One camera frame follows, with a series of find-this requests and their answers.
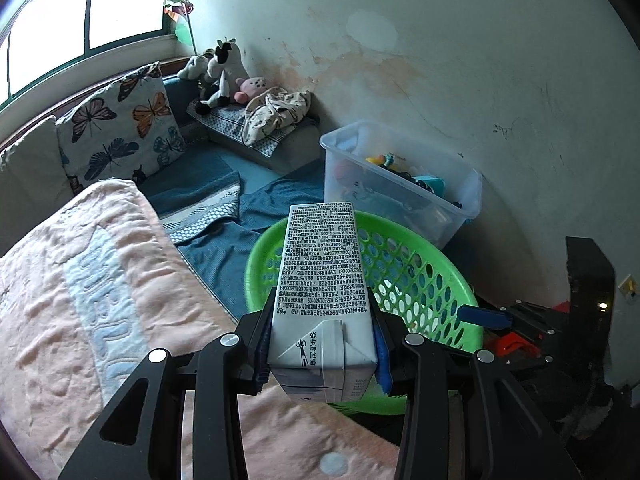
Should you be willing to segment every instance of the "green laundry basket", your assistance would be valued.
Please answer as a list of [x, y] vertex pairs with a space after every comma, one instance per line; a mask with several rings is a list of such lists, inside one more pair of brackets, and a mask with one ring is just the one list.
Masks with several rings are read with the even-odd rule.
[[[261, 310], [278, 284], [287, 218], [267, 229], [249, 254], [244, 296], [250, 312]], [[460, 322], [460, 305], [478, 306], [465, 279], [430, 242], [401, 225], [356, 211], [360, 255], [367, 286], [380, 308], [401, 316], [410, 332], [475, 352], [482, 347], [482, 327]], [[355, 402], [338, 403], [345, 411], [399, 415], [405, 397], [387, 397], [367, 390]]]

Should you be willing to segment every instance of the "butterfly pillow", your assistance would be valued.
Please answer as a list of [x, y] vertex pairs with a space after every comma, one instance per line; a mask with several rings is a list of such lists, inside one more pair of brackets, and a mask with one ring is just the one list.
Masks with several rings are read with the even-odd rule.
[[141, 182], [186, 148], [158, 62], [98, 90], [56, 126], [62, 165], [75, 193], [105, 178]]

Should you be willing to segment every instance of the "pink blanket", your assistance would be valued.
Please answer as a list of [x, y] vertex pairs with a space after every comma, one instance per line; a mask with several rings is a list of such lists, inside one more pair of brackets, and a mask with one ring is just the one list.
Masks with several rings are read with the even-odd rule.
[[[233, 329], [133, 183], [100, 182], [0, 260], [0, 420], [54, 479], [148, 350], [179, 355]], [[296, 405], [273, 380], [239, 406], [252, 479], [393, 478], [398, 448], [329, 406]], [[187, 423], [185, 478], [190, 437]]]

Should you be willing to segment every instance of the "blanket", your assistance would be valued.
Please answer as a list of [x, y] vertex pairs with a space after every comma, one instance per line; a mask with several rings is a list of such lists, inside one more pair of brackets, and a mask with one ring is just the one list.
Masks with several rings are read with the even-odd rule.
[[[188, 156], [187, 152], [173, 165], [180, 164]], [[288, 216], [291, 204], [322, 202], [323, 170], [322, 162], [316, 160], [258, 191], [241, 195], [237, 219], [219, 222], [215, 228], [178, 245], [190, 269], [234, 320], [247, 314], [244, 268], [251, 249], [264, 231]], [[148, 187], [143, 187], [143, 191], [156, 212], [165, 215], [168, 203], [163, 200], [164, 194], [154, 194]]]
[[[213, 108], [210, 114], [200, 115], [195, 111], [195, 105], [199, 102], [200, 101], [198, 99], [194, 99], [189, 103], [187, 113], [191, 117], [214, 132], [228, 137], [235, 142], [244, 144], [244, 141], [242, 140], [242, 131], [246, 121], [244, 107], [228, 105], [220, 108]], [[271, 135], [258, 140], [252, 146], [249, 146], [249, 148], [259, 152], [266, 158], [271, 158], [285, 137], [292, 134], [298, 127], [301, 128], [310, 124], [317, 124], [317, 121], [307, 116], [298, 124], [292, 124], [282, 130], [274, 130]]]
[[242, 142], [253, 146], [275, 130], [299, 123], [311, 106], [311, 92], [287, 92], [275, 86], [254, 97], [246, 106]]
[[237, 219], [240, 175], [216, 153], [212, 142], [187, 146], [184, 155], [140, 184], [164, 230], [182, 244], [223, 219]]
[[[233, 329], [135, 185], [99, 182], [0, 259], [0, 418], [34, 471], [53, 480], [150, 349], [179, 355]], [[329, 406], [294, 404], [273, 381], [240, 396], [239, 409], [252, 480], [393, 477], [397, 447]]]

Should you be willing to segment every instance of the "white wall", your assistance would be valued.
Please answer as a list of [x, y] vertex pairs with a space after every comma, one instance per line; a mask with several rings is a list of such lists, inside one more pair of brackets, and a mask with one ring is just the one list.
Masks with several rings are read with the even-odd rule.
[[[199, 49], [238, 38], [251, 75], [313, 89], [323, 130], [385, 121], [481, 171], [463, 238], [489, 299], [566, 300], [565, 235], [640, 276], [640, 52], [607, 0], [191, 1]], [[618, 301], [616, 384], [639, 329]]]

